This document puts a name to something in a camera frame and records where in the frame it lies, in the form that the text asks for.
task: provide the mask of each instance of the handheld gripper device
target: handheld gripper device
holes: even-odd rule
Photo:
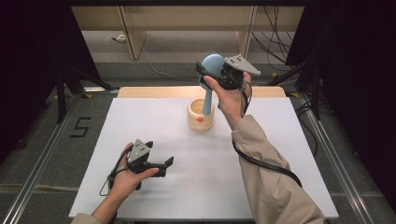
[[[206,90],[203,114],[209,115],[212,105],[212,89],[207,86],[204,76],[213,77],[225,90],[236,90],[244,87],[244,72],[259,76],[261,72],[251,65],[240,54],[223,58],[217,53],[206,56],[197,62],[196,70],[200,74],[199,82]]]

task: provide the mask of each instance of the black strap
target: black strap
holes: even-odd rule
[[[300,179],[297,177],[297,175],[295,175],[292,171],[264,162],[264,161],[258,161],[252,157],[249,157],[247,154],[243,153],[242,151],[240,151],[238,148],[236,148],[236,144],[235,141],[233,141],[233,148],[235,149],[235,151],[239,154],[240,157],[242,157],[243,159],[245,159],[246,161],[258,165],[262,168],[268,169],[268,170],[272,170],[278,173],[281,173],[282,175],[288,175],[289,177],[291,177],[301,188],[303,187],[303,185],[301,184]]]

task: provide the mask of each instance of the table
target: table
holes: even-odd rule
[[[265,127],[268,139],[289,160],[325,217],[337,218],[290,100],[279,87],[255,87],[253,95],[248,113]],[[175,162],[168,168],[166,177],[143,181],[142,189],[121,206],[118,218],[251,220],[238,156],[233,151],[231,131],[221,112],[216,109],[215,124],[207,133],[195,133],[188,127],[187,105],[203,96],[200,87],[122,88],[109,109],[69,216],[94,210],[103,200],[99,196],[100,188],[120,150],[128,141],[140,138],[154,142],[149,161],[164,162],[175,156]],[[293,132],[287,135],[288,141],[284,140],[285,130]]]

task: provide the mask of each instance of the person's left hand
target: person's left hand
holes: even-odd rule
[[[128,147],[132,145],[133,143],[129,143],[123,151],[125,151]],[[125,154],[122,158],[120,166],[126,167],[126,160],[127,154]],[[116,175],[113,187],[111,188],[109,195],[116,196],[119,199],[125,200],[132,192],[134,192],[134,189],[136,189],[136,186],[140,182],[142,182],[142,180],[154,176],[158,173],[158,171],[158,168],[151,168],[140,174],[134,174],[130,170],[121,171]]]

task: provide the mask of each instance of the floor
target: floor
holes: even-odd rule
[[[83,35],[102,80],[114,86],[197,85],[194,70],[197,60],[211,51],[225,57],[238,54],[233,32],[148,32],[143,43],[144,51],[135,61],[131,60],[126,44],[122,43],[122,32],[84,31]],[[265,36],[270,37],[272,33],[257,32],[255,35],[264,46],[269,45]],[[285,46],[291,43],[292,38],[292,33],[280,34]],[[287,48],[272,42],[270,49],[277,57],[284,59],[283,54],[286,54]],[[275,57],[267,56],[258,42],[252,39],[247,59],[262,71],[261,77],[253,78],[253,85],[264,85],[272,80],[273,76],[281,75],[290,69]],[[295,78],[285,81],[281,87],[286,92],[294,93]],[[89,81],[82,81],[82,84],[85,87],[94,86]],[[290,96],[296,109],[302,105],[302,96],[305,94],[297,95],[299,97]],[[106,119],[106,112],[117,94],[90,92],[83,96],[67,96],[68,114],[62,127],[56,124],[58,114],[54,91],[46,102],[47,106],[42,109],[29,133],[23,138],[27,146],[15,148],[1,164],[2,219],[9,214],[9,209],[12,211],[11,206],[17,200],[21,200],[17,197],[20,192],[25,191],[30,185],[31,191],[26,190],[27,200],[23,201],[21,212],[15,215],[17,222],[70,223],[68,212]],[[353,146],[349,143],[336,115],[326,105],[325,97],[321,96],[320,101],[321,125],[347,171],[350,183],[366,205],[368,219],[371,219],[369,222],[362,221],[359,211],[354,210],[356,207],[348,197],[343,181],[340,181],[339,174],[329,158],[327,144],[315,133],[314,124],[307,112],[301,116],[302,128],[313,152],[317,150],[315,160],[340,216],[328,220],[328,223],[396,223],[395,213],[368,175],[359,155],[353,153]],[[78,122],[80,127],[89,127],[84,137],[72,137],[84,134],[84,131],[75,129]]]

